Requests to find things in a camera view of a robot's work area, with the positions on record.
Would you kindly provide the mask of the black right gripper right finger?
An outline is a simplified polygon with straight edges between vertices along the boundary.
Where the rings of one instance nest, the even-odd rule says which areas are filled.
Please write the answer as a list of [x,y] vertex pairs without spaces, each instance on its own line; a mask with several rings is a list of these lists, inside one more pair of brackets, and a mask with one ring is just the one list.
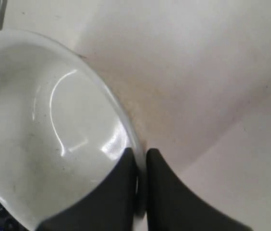
[[150,231],[249,231],[251,228],[213,208],[172,171],[158,149],[149,149],[147,220]]

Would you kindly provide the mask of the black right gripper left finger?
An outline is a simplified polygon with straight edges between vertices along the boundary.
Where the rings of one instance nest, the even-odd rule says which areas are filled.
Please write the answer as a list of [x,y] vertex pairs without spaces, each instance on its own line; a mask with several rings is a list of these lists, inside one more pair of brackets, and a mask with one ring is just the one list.
[[131,148],[110,174],[73,206],[42,221],[39,231],[131,231],[137,167]]

